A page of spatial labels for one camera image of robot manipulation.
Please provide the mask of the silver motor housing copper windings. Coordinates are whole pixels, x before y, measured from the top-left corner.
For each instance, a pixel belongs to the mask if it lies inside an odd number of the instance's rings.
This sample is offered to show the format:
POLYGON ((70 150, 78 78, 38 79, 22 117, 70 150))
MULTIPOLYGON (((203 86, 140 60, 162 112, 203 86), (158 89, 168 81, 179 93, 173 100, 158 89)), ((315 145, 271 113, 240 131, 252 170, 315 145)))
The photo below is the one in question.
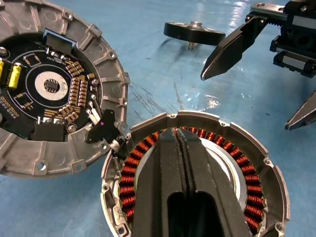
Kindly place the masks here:
POLYGON ((144 121, 119 140, 117 151, 107 155, 101 173, 101 203, 113 237, 132 237, 138 177, 158 136, 167 129, 188 130, 200 138, 226 173, 252 237, 285 237, 289 194, 267 149, 237 124, 195 111, 163 113, 144 121))

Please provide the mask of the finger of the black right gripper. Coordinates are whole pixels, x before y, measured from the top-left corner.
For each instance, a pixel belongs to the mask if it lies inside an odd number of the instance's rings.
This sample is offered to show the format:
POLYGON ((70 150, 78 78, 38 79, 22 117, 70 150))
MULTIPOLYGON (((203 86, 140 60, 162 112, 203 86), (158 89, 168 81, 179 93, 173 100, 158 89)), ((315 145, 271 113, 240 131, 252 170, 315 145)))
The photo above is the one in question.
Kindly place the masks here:
POLYGON ((286 122, 285 130, 301 128, 316 121, 316 90, 286 122))
POLYGON ((247 21, 224 38, 207 58, 200 74, 201 80, 226 73, 242 58, 268 23, 268 18, 248 15, 247 21))

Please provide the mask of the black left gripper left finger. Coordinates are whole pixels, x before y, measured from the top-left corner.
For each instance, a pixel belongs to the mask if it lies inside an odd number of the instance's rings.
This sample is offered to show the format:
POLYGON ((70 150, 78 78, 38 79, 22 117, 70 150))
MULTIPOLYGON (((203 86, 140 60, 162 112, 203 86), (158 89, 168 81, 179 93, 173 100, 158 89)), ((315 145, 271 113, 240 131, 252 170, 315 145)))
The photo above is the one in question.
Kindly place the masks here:
POLYGON ((188 142, 193 133, 167 129, 140 171, 132 237, 188 237, 193 200, 188 142))

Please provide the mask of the white round disc object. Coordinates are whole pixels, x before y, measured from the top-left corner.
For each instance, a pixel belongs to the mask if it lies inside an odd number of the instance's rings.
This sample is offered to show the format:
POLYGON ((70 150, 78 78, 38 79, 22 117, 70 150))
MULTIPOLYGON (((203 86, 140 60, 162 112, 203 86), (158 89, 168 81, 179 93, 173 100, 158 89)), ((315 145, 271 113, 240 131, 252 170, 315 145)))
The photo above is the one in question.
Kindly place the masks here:
POLYGON ((75 174, 117 151, 129 82, 97 26, 45 0, 0 0, 0 174, 75 174))

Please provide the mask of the black spoked rotor with shaft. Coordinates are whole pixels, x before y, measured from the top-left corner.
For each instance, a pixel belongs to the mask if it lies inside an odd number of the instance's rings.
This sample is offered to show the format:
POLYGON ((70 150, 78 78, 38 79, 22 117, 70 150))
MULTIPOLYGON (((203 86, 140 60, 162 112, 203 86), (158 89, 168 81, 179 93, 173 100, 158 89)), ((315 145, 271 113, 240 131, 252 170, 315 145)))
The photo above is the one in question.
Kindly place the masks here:
POLYGON ((208 27, 201 22, 190 23, 165 22, 163 34, 174 39, 187 41, 188 49, 194 49, 195 44, 217 46, 226 34, 208 27))

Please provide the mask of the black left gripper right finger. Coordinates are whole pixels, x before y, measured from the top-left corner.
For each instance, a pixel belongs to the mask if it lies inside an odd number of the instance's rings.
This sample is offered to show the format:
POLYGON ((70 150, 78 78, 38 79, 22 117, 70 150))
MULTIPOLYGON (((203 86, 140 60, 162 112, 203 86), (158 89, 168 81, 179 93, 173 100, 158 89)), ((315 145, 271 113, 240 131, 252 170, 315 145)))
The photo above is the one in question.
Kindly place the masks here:
POLYGON ((178 130, 187 173, 185 237, 252 237, 226 173, 200 138, 178 130))

